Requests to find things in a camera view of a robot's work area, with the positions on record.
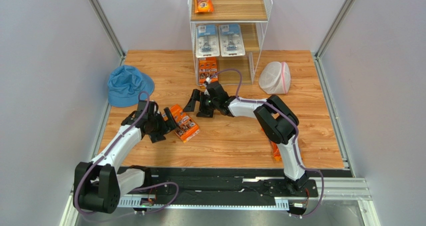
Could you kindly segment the aluminium rail frame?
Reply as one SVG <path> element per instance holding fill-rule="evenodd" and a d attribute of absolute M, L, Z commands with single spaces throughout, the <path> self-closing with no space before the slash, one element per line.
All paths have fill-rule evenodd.
<path fill-rule="evenodd" d="M 155 187 L 113 201 L 114 213 L 80 216 L 68 203 L 62 226 L 378 226 L 364 179 L 348 171 L 310 173 L 298 191 L 278 170 L 154 169 Z"/>

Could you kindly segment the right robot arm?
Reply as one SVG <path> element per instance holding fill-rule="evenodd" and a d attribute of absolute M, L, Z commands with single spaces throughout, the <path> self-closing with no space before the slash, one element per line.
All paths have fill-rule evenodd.
<path fill-rule="evenodd" d="M 308 176 L 298 146 L 299 120 L 277 95 L 267 99 L 245 99 L 230 96 L 218 82 L 209 83 L 205 91 L 193 90 L 184 112 L 193 112 L 199 103 L 198 117 L 211 118 L 215 111 L 230 117 L 257 119 L 264 133 L 274 142 L 283 161 L 287 183 L 301 190 Z"/>

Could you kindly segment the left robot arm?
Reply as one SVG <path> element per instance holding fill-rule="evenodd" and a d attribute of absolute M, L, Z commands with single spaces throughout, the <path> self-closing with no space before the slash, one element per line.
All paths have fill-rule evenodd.
<path fill-rule="evenodd" d="M 151 170 L 131 166 L 119 169 L 129 152 L 145 136 L 152 143 L 163 141 L 178 125 L 169 108 L 160 112 L 154 101 L 140 100 L 137 110 L 121 123 L 113 140 L 89 162 L 80 162 L 74 170 L 73 206 L 83 215 L 113 213 L 122 196 L 154 188 Z"/>

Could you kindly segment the white mesh laundry bag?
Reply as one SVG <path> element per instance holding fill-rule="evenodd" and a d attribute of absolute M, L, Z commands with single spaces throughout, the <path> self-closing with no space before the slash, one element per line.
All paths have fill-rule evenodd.
<path fill-rule="evenodd" d="M 268 63 L 261 72 L 258 84 L 267 94 L 288 94 L 291 86 L 288 64 L 278 61 Z"/>

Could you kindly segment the white Gillette razor pack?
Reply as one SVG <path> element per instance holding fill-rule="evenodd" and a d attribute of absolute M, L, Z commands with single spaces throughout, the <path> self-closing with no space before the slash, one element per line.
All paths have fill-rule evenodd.
<path fill-rule="evenodd" d="M 222 57 L 244 56 L 246 53 L 241 26 L 237 23 L 218 26 L 220 55 Z"/>

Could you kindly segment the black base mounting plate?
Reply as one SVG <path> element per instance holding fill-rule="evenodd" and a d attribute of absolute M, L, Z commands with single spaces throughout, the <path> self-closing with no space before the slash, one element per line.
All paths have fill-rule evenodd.
<path fill-rule="evenodd" d="M 279 197 L 304 202 L 321 192 L 309 179 L 297 191 L 288 184 L 282 169 L 256 168 L 151 168 L 156 187 L 136 191 L 157 205 L 173 206 L 273 206 Z"/>

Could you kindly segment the orange razor bag on shelf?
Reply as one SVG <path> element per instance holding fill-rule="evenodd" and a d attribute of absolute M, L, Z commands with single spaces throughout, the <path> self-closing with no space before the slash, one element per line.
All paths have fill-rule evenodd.
<path fill-rule="evenodd" d="M 212 0 L 194 0 L 194 13 L 214 12 Z"/>

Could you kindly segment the orange razor box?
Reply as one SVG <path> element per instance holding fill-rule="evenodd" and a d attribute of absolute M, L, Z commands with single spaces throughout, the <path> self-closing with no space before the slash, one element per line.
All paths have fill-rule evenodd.
<path fill-rule="evenodd" d="M 198 59 L 198 81 L 203 85 L 207 78 L 212 82 L 218 81 L 218 76 L 212 76 L 218 71 L 217 59 L 215 57 L 205 57 Z"/>
<path fill-rule="evenodd" d="M 200 132 L 199 125 L 178 105 L 170 108 L 171 114 L 177 123 L 175 134 L 184 142 L 188 142 Z"/>

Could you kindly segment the blue bucket hat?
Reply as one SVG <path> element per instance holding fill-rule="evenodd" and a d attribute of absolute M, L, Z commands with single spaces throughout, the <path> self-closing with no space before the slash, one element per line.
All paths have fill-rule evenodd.
<path fill-rule="evenodd" d="M 154 89 L 155 83 L 150 76 L 134 66 L 121 65 L 109 75 L 108 101 L 113 107 L 130 107 L 138 104 L 139 100 L 147 99 L 145 94 L 139 96 L 142 91 L 151 95 Z"/>

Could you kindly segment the orange razor bag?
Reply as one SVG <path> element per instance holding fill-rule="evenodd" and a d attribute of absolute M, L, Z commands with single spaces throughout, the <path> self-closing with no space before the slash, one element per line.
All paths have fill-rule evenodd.
<path fill-rule="evenodd" d="M 276 162 L 281 162 L 282 161 L 282 157 L 279 151 L 279 148 L 277 147 L 277 144 L 273 141 L 269 141 L 270 146 L 272 148 L 272 156 L 275 159 Z"/>
<path fill-rule="evenodd" d="M 212 0 L 194 0 L 194 13 L 214 12 Z"/>

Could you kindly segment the blue card razor blister pack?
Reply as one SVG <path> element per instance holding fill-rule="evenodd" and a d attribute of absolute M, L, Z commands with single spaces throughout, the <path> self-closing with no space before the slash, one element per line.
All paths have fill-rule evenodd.
<path fill-rule="evenodd" d="M 196 27 L 196 58 L 220 56 L 218 28 L 214 24 L 198 25 Z"/>

